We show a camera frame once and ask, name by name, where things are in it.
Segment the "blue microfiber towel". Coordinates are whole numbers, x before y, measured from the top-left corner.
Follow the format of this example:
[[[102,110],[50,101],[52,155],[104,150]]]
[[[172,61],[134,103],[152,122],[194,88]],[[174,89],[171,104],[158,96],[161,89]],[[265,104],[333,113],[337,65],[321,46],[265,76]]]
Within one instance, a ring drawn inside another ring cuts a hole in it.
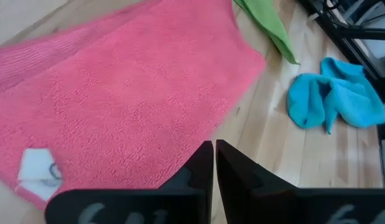
[[[326,57],[320,72],[302,73],[290,85],[287,110],[298,127],[323,126],[331,134],[339,116],[356,128],[385,123],[384,105],[363,66]]]

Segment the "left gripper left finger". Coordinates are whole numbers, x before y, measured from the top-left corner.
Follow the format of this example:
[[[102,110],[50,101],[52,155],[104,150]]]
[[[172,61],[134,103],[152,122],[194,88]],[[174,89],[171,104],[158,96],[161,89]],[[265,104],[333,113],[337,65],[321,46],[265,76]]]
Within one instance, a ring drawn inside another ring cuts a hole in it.
[[[209,224],[214,148],[204,141],[157,189],[74,189],[55,196],[47,224]]]

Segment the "black aluminium table frame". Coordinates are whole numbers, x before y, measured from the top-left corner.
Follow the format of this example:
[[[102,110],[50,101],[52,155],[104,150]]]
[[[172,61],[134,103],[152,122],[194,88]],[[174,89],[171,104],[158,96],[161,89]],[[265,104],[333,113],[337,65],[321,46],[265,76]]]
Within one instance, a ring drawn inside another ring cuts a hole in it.
[[[364,74],[385,107],[385,0],[296,0],[351,63]],[[378,125],[385,141],[385,122]]]

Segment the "green microfiber towel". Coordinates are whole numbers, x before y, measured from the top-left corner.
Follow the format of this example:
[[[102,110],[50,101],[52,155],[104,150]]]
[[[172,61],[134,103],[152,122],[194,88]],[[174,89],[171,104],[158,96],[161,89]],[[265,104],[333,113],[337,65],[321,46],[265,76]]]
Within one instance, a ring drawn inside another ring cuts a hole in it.
[[[285,27],[273,7],[272,0],[233,0],[271,39],[281,55],[299,65]]]

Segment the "pink microfiber towel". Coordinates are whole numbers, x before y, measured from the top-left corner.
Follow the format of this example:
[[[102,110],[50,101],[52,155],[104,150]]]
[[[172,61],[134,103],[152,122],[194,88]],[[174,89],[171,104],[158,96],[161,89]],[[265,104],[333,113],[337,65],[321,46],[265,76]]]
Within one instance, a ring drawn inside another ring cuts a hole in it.
[[[152,189],[206,140],[265,65],[230,0],[161,0],[0,93],[0,178],[46,147],[62,190]]]

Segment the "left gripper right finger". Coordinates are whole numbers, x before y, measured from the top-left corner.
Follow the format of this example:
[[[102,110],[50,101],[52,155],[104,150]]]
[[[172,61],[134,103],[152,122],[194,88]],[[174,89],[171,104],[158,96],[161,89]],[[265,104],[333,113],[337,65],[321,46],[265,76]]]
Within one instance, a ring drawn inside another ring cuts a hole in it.
[[[216,165],[228,224],[385,224],[385,189],[298,188],[224,140]]]

